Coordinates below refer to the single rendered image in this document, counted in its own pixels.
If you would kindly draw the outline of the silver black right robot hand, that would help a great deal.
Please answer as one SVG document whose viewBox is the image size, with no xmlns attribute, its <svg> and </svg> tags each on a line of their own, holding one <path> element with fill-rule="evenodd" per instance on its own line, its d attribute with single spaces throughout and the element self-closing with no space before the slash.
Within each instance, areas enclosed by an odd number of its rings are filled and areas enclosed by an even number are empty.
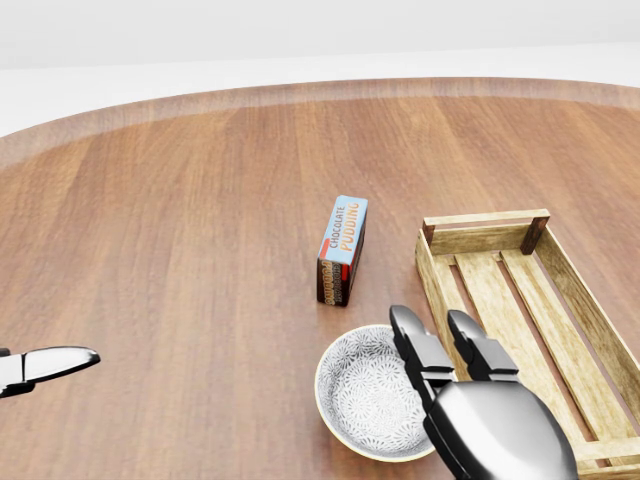
<svg viewBox="0 0 640 480">
<path fill-rule="evenodd" d="M 425 412 L 423 427 L 456 480 L 579 480 L 567 436 L 519 369 L 467 313 L 450 310 L 467 381 L 454 378 L 439 338 L 408 307 L 389 309 L 394 343 Z"/>
</svg>

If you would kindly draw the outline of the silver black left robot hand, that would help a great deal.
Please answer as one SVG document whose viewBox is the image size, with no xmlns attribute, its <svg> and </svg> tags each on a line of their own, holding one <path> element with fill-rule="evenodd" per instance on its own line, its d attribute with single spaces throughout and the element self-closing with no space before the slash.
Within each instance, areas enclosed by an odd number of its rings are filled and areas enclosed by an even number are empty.
<svg viewBox="0 0 640 480">
<path fill-rule="evenodd" d="M 30 393 L 38 383 L 63 377 L 101 361 L 93 349 L 55 346 L 12 354 L 0 347 L 0 398 Z"/>
</svg>

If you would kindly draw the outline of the patterned white bowl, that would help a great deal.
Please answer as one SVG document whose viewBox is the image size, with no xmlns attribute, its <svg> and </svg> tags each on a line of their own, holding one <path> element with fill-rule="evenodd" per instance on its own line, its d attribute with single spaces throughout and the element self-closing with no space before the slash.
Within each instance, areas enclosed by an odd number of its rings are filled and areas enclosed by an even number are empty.
<svg viewBox="0 0 640 480">
<path fill-rule="evenodd" d="M 314 394 L 329 431 L 364 457 L 399 463 L 435 451 L 389 326 L 362 326 L 334 340 L 316 368 Z"/>
</svg>

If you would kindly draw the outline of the wooden slat tray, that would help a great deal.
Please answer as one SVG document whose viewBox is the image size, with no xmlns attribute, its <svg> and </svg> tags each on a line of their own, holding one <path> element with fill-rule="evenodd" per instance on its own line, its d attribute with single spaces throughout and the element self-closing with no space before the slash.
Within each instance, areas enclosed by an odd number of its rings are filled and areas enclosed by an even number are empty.
<svg viewBox="0 0 640 480">
<path fill-rule="evenodd" d="M 640 480 L 640 362 L 565 250 L 544 209 L 427 217 L 416 267 L 441 341 L 451 309 L 477 318 L 549 406 L 580 480 Z"/>
</svg>

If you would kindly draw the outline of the chocolate pudding box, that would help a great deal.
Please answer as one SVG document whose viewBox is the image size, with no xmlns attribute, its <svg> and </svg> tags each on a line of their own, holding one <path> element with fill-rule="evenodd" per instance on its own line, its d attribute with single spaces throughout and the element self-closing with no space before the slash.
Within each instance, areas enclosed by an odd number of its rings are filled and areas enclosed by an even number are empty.
<svg viewBox="0 0 640 480">
<path fill-rule="evenodd" d="M 368 201 L 336 198 L 317 255 L 316 293 L 319 303 L 346 307 L 361 257 Z"/>
</svg>

